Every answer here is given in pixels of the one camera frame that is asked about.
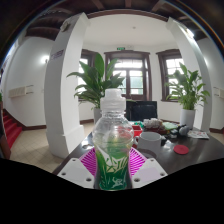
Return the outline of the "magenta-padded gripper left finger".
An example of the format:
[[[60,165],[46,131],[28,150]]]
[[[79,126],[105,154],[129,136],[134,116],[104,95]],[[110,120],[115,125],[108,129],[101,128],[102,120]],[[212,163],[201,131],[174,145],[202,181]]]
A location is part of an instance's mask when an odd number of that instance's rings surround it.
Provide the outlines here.
[[[80,158],[71,158],[58,176],[84,188],[94,188],[97,174],[95,149],[92,148]]]

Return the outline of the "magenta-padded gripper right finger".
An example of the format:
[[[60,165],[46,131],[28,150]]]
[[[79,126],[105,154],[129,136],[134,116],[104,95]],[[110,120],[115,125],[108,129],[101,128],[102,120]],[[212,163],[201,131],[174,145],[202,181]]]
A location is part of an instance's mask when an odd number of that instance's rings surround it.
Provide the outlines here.
[[[167,176],[155,158],[147,159],[137,149],[129,152],[129,176],[133,188],[140,188]]]

